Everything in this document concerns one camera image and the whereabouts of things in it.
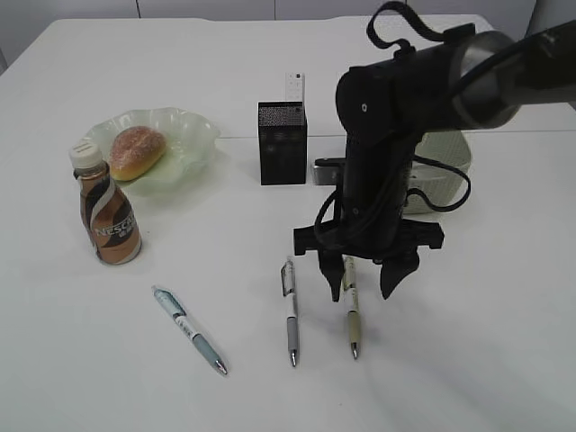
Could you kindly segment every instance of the pen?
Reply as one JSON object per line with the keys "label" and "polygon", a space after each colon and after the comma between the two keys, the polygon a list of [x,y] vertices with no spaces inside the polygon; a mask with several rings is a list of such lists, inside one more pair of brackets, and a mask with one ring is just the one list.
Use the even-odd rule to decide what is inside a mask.
{"label": "pen", "polygon": [[344,303],[348,308],[348,337],[352,356],[356,360],[360,353],[360,312],[358,310],[358,290],[356,289],[356,269],[351,256],[344,258]]}
{"label": "pen", "polygon": [[218,355],[214,348],[208,341],[200,334],[192,325],[190,320],[186,317],[184,308],[178,303],[174,295],[164,288],[153,285],[152,291],[157,302],[160,303],[162,309],[168,312],[178,327],[184,332],[186,337],[192,341],[196,349],[202,356],[210,363],[210,365],[220,374],[227,375],[228,370],[222,362],[221,357]]}
{"label": "pen", "polygon": [[286,301],[286,327],[288,329],[288,354],[292,367],[298,363],[298,305],[296,302],[296,275],[294,263],[288,256],[286,264],[280,272],[282,277],[282,294]]}

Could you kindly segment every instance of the robotic arm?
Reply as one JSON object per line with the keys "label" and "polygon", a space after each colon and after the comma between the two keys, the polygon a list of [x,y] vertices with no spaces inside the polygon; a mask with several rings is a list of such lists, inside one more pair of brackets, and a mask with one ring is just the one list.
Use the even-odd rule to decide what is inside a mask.
{"label": "robotic arm", "polygon": [[[406,40],[386,42],[374,29],[385,10],[401,14],[435,47],[416,51]],[[347,133],[346,159],[335,161],[337,189],[322,205],[313,226],[294,230],[296,255],[317,250],[332,300],[338,301],[344,274],[342,255],[382,265],[381,290],[387,299],[398,283],[419,266],[418,246],[441,248],[437,223],[402,218],[413,160],[456,168],[415,156],[428,131],[490,129],[508,122],[522,104],[576,100],[576,21],[514,43],[498,31],[476,34],[473,24],[443,33],[429,29],[401,2],[384,4],[366,29],[381,49],[400,48],[394,58],[351,67],[336,92],[338,117]],[[334,218],[322,221],[334,203]]]}

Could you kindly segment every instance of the wavy glass bowl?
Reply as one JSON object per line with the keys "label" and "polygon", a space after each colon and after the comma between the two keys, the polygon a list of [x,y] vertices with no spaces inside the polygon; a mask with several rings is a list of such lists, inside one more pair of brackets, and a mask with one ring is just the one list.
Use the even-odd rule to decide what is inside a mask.
{"label": "wavy glass bowl", "polygon": [[116,136],[132,127],[148,126],[166,137],[166,153],[146,173],[130,182],[117,182],[137,194],[169,191],[184,177],[199,173],[212,160],[220,131],[206,118],[179,108],[133,110],[95,125],[85,136],[108,160]]}

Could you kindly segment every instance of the coffee bottle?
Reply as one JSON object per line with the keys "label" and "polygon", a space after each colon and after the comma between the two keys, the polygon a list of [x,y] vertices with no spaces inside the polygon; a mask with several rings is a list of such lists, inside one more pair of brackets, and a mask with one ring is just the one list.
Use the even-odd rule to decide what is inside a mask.
{"label": "coffee bottle", "polygon": [[97,256],[107,264],[131,261],[140,252],[140,232],[102,152],[94,143],[80,141],[68,154],[81,186],[80,215]]}

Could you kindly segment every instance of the bread roll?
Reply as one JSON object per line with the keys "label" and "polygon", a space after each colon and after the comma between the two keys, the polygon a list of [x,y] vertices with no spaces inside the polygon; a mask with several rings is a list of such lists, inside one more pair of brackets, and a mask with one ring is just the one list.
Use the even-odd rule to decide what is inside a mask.
{"label": "bread roll", "polygon": [[133,180],[152,168],[166,151],[164,135],[146,126],[121,132],[110,151],[110,175],[115,180]]}

